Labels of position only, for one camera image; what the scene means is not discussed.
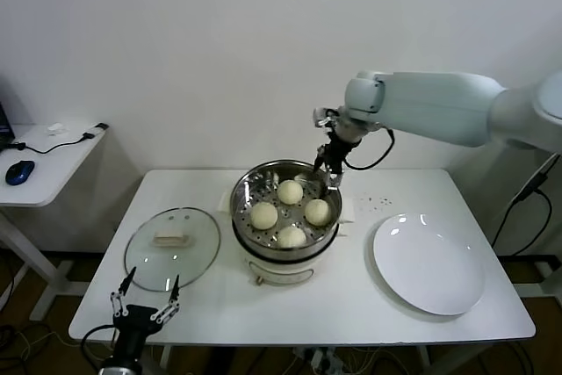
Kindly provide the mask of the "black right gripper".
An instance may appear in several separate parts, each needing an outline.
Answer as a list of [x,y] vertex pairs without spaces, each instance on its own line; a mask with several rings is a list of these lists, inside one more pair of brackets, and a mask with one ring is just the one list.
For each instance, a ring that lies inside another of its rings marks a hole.
[[338,137],[331,137],[329,143],[317,148],[313,172],[317,173],[325,168],[323,197],[339,191],[343,177],[342,164],[349,152],[350,144]]

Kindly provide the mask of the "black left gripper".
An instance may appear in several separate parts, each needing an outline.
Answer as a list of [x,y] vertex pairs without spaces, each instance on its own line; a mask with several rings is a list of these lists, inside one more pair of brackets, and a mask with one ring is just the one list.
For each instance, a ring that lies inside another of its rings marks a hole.
[[157,310],[148,306],[125,305],[124,298],[133,282],[135,268],[122,280],[119,289],[112,292],[113,325],[119,336],[115,342],[113,357],[122,362],[134,362],[141,358],[146,340],[162,330],[158,321],[169,321],[179,311],[179,276],[171,289],[166,306]]

